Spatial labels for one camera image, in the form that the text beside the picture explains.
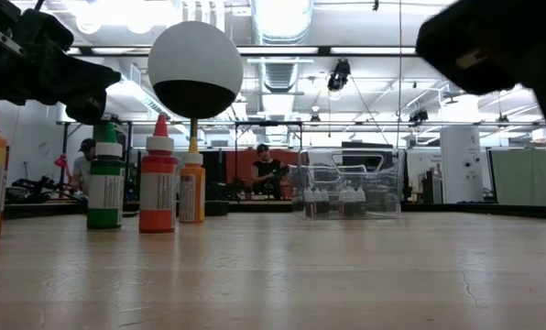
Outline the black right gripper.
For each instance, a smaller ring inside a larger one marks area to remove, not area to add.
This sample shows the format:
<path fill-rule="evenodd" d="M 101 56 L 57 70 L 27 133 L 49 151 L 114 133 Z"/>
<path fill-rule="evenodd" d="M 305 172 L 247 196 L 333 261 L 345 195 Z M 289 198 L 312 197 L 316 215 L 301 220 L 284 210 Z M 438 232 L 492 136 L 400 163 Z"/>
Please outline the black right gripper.
<path fill-rule="evenodd" d="M 509 76 L 546 120 L 546 0 L 457 0 L 420 26 L 416 53 L 470 94 Z"/>

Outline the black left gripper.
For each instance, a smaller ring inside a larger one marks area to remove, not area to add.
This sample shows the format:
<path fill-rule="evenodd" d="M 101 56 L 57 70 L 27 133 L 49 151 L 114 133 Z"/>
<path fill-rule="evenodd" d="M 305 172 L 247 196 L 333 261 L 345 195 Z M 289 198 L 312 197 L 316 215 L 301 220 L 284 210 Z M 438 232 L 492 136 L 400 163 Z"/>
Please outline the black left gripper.
<path fill-rule="evenodd" d="M 71 119 L 94 125 L 118 71 L 69 55 L 72 33 L 53 15 L 0 0 L 0 100 L 66 105 Z"/>

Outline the green food coloring bottle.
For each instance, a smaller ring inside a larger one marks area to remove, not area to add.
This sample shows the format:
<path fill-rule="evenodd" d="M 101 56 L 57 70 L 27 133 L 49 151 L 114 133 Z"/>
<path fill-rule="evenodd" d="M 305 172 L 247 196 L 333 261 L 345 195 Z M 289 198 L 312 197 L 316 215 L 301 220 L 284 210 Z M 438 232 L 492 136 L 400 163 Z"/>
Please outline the green food coloring bottle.
<path fill-rule="evenodd" d="M 114 229 L 122 225 L 126 164 L 115 125 L 108 123 L 96 142 L 96 158 L 89 180 L 88 229 Z"/>

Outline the orange food coloring bottle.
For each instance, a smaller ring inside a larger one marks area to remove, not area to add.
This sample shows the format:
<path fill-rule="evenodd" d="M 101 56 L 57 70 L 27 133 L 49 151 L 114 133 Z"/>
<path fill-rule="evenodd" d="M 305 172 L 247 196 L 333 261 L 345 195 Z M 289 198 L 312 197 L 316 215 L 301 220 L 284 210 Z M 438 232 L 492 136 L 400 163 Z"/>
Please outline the orange food coloring bottle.
<path fill-rule="evenodd" d="M 189 151 L 183 155 L 180 170 L 179 221 L 203 223 L 205 220 L 205 168 L 197 137 L 191 137 Z"/>

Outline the small green dropper bottle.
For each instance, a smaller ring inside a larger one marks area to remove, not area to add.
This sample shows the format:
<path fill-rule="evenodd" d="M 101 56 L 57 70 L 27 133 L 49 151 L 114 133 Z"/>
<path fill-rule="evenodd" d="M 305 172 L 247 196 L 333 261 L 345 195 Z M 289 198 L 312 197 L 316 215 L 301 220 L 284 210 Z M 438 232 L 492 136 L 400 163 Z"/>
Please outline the small green dropper bottle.
<path fill-rule="evenodd" d="M 348 187 L 344 195 L 344 215 L 346 217 L 355 217 L 357 214 L 356 191 L 353 187 Z"/>

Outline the red food coloring bottle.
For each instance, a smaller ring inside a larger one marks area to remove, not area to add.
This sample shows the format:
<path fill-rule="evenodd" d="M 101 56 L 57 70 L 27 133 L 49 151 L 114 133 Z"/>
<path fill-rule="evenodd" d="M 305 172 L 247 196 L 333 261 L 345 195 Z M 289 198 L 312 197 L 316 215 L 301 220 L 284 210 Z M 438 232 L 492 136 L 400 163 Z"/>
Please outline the red food coloring bottle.
<path fill-rule="evenodd" d="M 173 232 L 176 216 L 177 160 L 166 117 L 159 115 L 154 132 L 147 137 L 147 155 L 141 160 L 139 191 L 140 233 Z"/>

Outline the person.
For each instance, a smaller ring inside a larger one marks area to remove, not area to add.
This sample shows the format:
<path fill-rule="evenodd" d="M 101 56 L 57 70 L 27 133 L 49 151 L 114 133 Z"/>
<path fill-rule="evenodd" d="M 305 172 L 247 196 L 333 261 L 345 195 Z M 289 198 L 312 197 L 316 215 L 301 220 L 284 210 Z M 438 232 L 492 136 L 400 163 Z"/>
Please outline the person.
<path fill-rule="evenodd" d="M 86 138 L 79 149 L 82 155 L 73 163 L 71 184 L 84 194 L 89 193 L 91 165 L 96 159 L 95 147 L 96 141 L 93 138 Z"/>
<path fill-rule="evenodd" d="M 257 160 L 252 164 L 252 189 L 254 193 L 281 199 L 281 182 L 289 168 L 280 160 L 273 159 L 266 144 L 257 146 Z"/>

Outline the white globe table lamp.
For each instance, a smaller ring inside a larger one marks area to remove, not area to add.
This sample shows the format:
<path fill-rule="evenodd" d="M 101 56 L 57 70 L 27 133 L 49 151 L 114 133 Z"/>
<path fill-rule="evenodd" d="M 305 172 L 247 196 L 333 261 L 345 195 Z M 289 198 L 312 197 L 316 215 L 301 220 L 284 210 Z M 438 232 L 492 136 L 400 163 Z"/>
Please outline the white globe table lamp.
<path fill-rule="evenodd" d="M 168 27 L 148 55 L 148 77 L 158 100 L 191 120 L 197 137 L 201 119 L 218 116 L 240 93 L 244 69 L 234 42 L 218 27 L 185 21 Z"/>

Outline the white cabinet unit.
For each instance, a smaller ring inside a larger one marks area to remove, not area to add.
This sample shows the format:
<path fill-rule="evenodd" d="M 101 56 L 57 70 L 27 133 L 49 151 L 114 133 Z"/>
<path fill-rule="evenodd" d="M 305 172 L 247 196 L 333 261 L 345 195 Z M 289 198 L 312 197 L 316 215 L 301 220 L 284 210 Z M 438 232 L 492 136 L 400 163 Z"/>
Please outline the white cabinet unit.
<path fill-rule="evenodd" d="M 484 186 L 477 126 L 441 130 L 442 188 L 445 204 L 483 202 Z"/>

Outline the clear plastic bin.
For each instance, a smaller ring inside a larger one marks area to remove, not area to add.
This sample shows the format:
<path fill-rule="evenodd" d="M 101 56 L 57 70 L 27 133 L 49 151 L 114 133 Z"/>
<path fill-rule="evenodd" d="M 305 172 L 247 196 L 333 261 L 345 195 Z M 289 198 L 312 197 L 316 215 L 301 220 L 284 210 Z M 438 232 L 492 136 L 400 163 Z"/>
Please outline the clear plastic bin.
<path fill-rule="evenodd" d="M 405 153 L 393 148 L 308 148 L 289 167 L 292 211 L 306 220 L 371 220 L 400 216 L 403 196 Z M 341 217 L 337 202 L 343 188 L 362 186 L 366 193 L 366 215 Z M 326 189 L 331 211 L 312 219 L 303 209 L 303 192 L 310 187 Z"/>

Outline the green partition panel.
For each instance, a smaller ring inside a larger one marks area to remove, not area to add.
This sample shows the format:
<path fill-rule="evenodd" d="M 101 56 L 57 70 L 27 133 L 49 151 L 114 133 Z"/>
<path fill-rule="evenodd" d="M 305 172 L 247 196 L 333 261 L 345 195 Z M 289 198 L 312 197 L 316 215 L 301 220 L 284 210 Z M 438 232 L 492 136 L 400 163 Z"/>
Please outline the green partition panel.
<path fill-rule="evenodd" d="M 546 206 L 546 149 L 490 149 L 499 204 Z"/>

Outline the orange wall panel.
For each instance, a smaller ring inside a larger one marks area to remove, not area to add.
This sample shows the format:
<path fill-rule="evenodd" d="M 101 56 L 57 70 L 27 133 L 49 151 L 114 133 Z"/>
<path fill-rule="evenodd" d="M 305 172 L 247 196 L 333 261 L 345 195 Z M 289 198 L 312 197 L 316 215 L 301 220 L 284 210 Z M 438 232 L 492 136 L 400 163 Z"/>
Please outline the orange wall panel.
<path fill-rule="evenodd" d="M 269 155 L 274 160 L 280 160 L 285 165 L 296 165 L 298 162 L 298 152 L 295 149 L 275 149 L 269 150 Z M 252 181 L 251 168 L 253 163 L 258 160 L 257 151 L 254 148 L 239 149 L 238 151 L 226 151 L 226 182 L 232 183 L 235 178 L 239 178 L 245 183 Z"/>

